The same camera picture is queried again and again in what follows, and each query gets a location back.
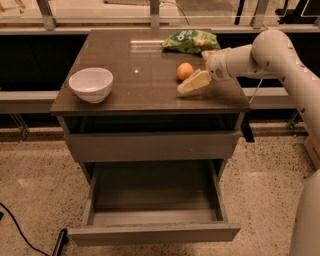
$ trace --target gray countertop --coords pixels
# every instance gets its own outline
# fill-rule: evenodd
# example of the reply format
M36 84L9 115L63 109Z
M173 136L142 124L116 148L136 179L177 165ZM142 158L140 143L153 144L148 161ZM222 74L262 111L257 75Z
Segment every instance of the gray countertop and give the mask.
M179 95L177 67L183 62L189 62L194 69L205 69L205 61L201 55L164 51L159 41L173 33L170 30L90 32L51 107L51 113L90 116L137 112L169 114L249 111L248 100L236 79L212 81L209 86L188 96ZM72 74L88 67L106 68L114 76L110 95L98 104L80 100L68 84Z

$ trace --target speckled floor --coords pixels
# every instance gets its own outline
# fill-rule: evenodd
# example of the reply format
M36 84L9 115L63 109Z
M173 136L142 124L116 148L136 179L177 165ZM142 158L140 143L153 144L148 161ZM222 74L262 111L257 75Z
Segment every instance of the speckled floor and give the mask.
M24 143L18 138L0 131L0 201L29 241L51 254L60 229L81 225L89 185L59 131L33 132ZM62 255L288 255L299 196L315 171L304 140L276 134L239 140L220 181L229 222L241 225L233 242L79 248L71 240ZM40 255L4 213L0 255Z

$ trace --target snack bag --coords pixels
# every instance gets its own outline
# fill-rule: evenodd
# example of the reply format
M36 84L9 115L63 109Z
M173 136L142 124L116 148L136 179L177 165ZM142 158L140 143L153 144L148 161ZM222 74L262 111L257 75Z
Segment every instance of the snack bag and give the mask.
M214 49L216 44L217 36L215 34L191 29L174 33L162 42L161 46L183 53L201 53Z

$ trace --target table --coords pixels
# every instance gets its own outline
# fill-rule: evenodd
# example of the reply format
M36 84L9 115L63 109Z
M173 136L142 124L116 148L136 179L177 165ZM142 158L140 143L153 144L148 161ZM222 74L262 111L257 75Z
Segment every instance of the table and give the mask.
M83 225L68 230L79 246L231 241L240 230L228 223L219 179L250 106L235 79L179 95L178 65L205 62L162 50L174 32L90 32L51 107L91 184ZM93 66L114 75L99 104L68 86Z

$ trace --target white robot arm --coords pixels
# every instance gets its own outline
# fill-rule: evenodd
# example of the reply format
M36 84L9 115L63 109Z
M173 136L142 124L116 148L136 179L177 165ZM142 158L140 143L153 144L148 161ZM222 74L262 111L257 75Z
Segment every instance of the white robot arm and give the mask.
M214 80L277 78L320 144L320 79L301 62L285 33L267 30L252 45L218 51L209 56L206 68ZM301 196L289 255L320 255L320 170Z

